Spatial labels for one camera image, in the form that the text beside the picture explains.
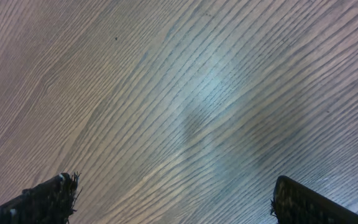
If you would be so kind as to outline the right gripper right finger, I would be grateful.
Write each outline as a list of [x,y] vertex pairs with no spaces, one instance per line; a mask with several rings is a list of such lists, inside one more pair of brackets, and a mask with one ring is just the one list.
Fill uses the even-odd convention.
[[358,214],[281,175],[270,201],[278,224],[358,224]]

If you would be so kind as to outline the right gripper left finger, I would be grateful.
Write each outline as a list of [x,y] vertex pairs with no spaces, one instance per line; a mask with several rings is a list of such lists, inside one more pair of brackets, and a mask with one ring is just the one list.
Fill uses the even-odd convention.
[[73,215],[80,174],[60,173],[24,189],[12,200],[0,205],[0,224],[66,224]]

